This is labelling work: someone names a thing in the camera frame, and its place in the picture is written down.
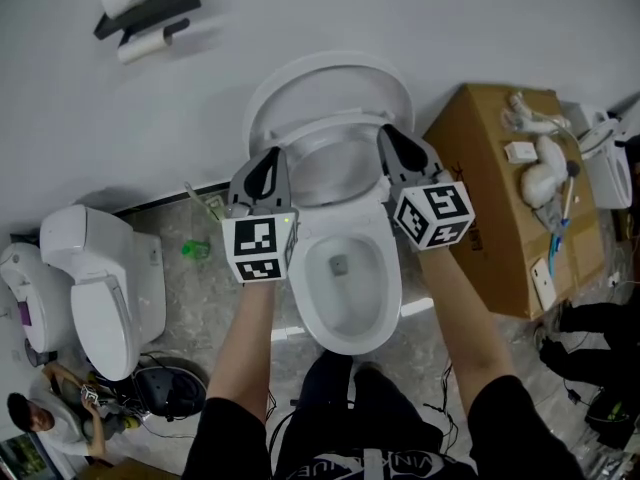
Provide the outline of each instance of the white t-shirt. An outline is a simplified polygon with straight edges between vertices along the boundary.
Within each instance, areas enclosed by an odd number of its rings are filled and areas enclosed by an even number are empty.
[[[51,392],[49,379],[40,375],[29,390],[29,398],[53,415],[49,430],[38,432],[38,437],[56,450],[67,455],[89,455],[87,440],[82,434],[80,418]]]

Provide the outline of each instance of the purple sticker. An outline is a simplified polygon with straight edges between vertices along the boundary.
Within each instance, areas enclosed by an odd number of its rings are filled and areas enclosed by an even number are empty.
[[[27,301],[18,302],[18,309],[20,310],[22,325],[31,327],[31,315],[29,315],[29,304],[27,304]]]

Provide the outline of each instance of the green plastic object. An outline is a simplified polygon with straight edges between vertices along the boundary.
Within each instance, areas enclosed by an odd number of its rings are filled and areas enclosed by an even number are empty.
[[[185,258],[194,260],[202,260],[209,257],[211,246],[207,242],[198,242],[196,240],[187,240],[182,246],[182,255]]]

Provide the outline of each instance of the person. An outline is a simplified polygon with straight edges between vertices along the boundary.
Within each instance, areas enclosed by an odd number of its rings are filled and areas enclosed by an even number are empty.
[[[458,380],[480,478],[584,478],[538,416],[492,315],[447,248],[421,252],[425,281]],[[271,478],[266,450],[273,283],[248,284],[219,351],[183,478]],[[352,359],[322,354],[306,375],[286,428],[277,479],[470,479],[439,453],[423,422],[379,369],[361,367],[347,408]]]
[[[62,453],[102,458],[106,440],[140,423],[119,414],[102,419],[91,401],[81,396],[83,384],[86,382],[62,365],[48,363],[33,382],[29,399],[20,393],[9,395],[9,416],[20,430],[36,432]],[[52,392],[53,386],[59,395]]]
[[[626,391],[635,382],[631,365],[640,359],[640,313],[633,307],[603,302],[574,308],[567,302],[558,308],[549,330],[603,333],[610,347],[567,352],[539,325],[534,339],[540,360],[560,377],[616,391]]]

